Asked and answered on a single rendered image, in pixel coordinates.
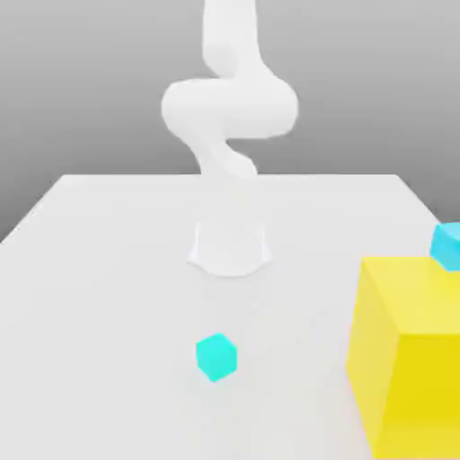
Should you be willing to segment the large yellow box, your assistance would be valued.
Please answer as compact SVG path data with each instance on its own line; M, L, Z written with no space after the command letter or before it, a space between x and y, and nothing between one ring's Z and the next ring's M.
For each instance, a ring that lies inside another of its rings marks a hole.
M347 371L373 457L460 460L460 272L363 258Z

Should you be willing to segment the small turquoise cube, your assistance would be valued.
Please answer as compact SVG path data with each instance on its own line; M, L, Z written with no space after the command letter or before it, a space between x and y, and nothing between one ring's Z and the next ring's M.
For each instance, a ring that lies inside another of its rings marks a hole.
M195 351L199 369L211 382L217 382L237 369L237 348L223 333L198 341Z

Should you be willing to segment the small sky blue cube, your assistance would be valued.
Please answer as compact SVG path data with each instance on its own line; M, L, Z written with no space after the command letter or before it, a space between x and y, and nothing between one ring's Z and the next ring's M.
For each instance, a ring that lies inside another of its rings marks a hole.
M447 271L460 271L460 222L437 224L429 255Z

